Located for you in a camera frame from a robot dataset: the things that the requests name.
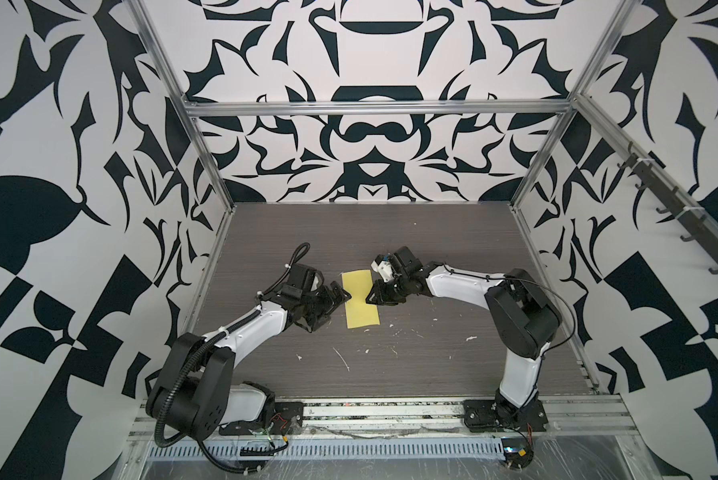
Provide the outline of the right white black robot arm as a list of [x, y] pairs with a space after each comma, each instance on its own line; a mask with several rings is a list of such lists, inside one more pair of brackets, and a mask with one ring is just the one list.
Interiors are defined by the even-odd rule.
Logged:
[[377, 256], [371, 270], [379, 278], [366, 297], [368, 304], [395, 306], [417, 295], [487, 310], [506, 348], [496, 406], [517, 414], [536, 398], [542, 359], [551, 349], [562, 318], [549, 298], [551, 291], [529, 272], [513, 269], [488, 274], [456, 269], [444, 262], [424, 264], [406, 246]]

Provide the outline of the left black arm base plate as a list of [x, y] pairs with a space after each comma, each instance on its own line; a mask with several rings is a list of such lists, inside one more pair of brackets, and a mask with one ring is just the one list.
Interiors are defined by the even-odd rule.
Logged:
[[236, 421], [219, 428], [221, 436], [274, 435], [295, 433], [302, 426], [305, 404], [275, 401], [267, 404], [259, 417], [251, 421]]

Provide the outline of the yellow square paper sheet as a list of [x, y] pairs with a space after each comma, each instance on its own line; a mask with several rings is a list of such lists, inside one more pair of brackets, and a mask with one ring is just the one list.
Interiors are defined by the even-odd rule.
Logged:
[[345, 272], [341, 278], [343, 289], [351, 295], [351, 299], [345, 304], [347, 328], [358, 329], [379, 325], [377, 307], [366, 302], [366, 297], [373, 286], [371, 272], [369, 270]]

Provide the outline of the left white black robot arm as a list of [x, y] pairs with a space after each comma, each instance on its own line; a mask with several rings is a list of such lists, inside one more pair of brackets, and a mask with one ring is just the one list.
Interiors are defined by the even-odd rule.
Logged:
[[292, 325], [316, 331], [350, 299], [338, 282], [326, 284], [319, 270], [292, 264], [242, 317], [204, 335], [181, 335], [147, 400], [146, 413], [156, 420], [156, 444], [166, 448], [185, 437], [203, 441], [227, 424], [265, 428], [275, 394], [251, 382], [234, 386], [235, 368]]

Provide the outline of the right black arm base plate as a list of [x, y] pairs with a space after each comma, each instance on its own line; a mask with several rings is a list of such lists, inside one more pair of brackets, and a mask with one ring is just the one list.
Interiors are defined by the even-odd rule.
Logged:
[[545, 432], [548, 416], [538, 397], [523, 407], [516, 407], [503, 398], [468, 399], [462, 402], [463, 423], [472, 433], [502, 430]]

